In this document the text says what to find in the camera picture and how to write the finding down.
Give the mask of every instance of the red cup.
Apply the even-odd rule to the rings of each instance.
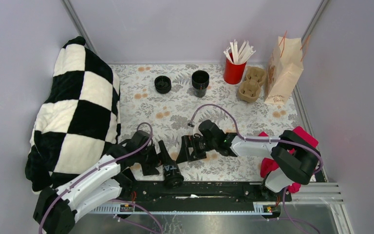
[[[224,69],[224,80],[229,83],[229,84],[238,84],[240,81],[242,81],[243,77],[243,72],[244,69],[246,68],[246,63],[236,65],[231,63],[227,58],[226,58],[226,66]]]

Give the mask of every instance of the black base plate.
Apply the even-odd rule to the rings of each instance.
[[[184,181],[178,188],[167,189],[162,181],[134,181],[132,190],[135,202],[151,212],[254,211],[253,202],[276,202],[277,196],[282,199],[282,193],[263,196],[259,182]],[[131,201],[131,197],[121,199]],[[286,195],[285,201],[291,200]]]

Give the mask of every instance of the checkered blanket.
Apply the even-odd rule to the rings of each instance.
[[[119,78],[84,45],[77,37],[61,49],[37,115],[25,168],[34,192],[67,183],[118,141]]]

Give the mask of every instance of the floral tablecloth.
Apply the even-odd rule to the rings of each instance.
[[[278,136],[286,129],[299,125],[293,98],[286,105],[277,106],[263,103],[261,98],[247,103],[237,98],[239,85],[230,85],[223,80],[223,65],[111,65],[120,77],[121,84],[121,136],[120,141],[131,138],[137,125],[149,122],[153,127],[155,142],[163,140],[168,152],[176,159],[183,135],[191,135],[193,129],[187,126],[194,111],[202,104],[214,103],[227,109],[237,120],[243,135],[256,136],[264,131]],[[204,70],[210,74],[206,95],[197,98],[191,86],[191,74]],[[160,94],[154,88],[157,76],[171,79],[171,91]],[[215,122],[225,132],[234,132],[232,120],[215,107],[201,109],[194,123],[206,119]],[[216,151],[207,153],[207,159],[179,164],[185,180],[203,181],[261,181],[259,156],[225,157]],[[131,167],[138,180],[163,180],[163,176],[143,176],[141,166]]]

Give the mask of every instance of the brown paper bag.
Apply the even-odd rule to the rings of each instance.
[[[302,46],[301,38],[289,39],[286,33],[278,38],[269,60],[264,103],[286,104],[303,72],[302,48],[310,36]]]

